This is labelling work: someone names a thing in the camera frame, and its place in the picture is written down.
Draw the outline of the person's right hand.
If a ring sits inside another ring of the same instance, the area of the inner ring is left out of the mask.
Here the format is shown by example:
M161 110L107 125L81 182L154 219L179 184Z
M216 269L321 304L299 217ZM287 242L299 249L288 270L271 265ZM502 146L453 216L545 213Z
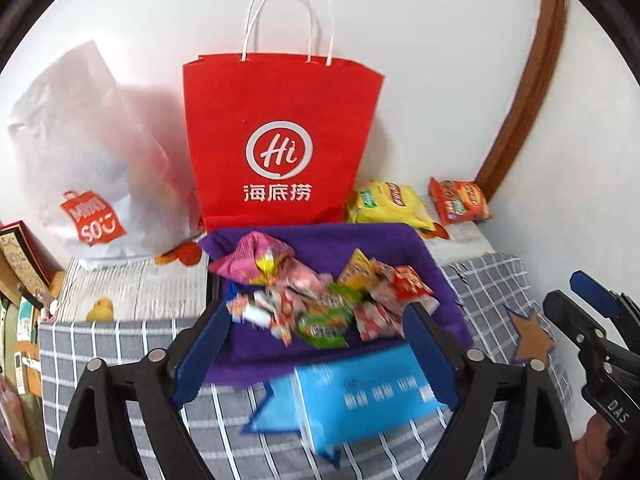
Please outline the person's right hand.
M611 474L610 479L621 479L620 471L612 463L620 452L623 440L612 429L600 414L594 414L582 437L574 442L578 478L580 480L603 479L604 474Z

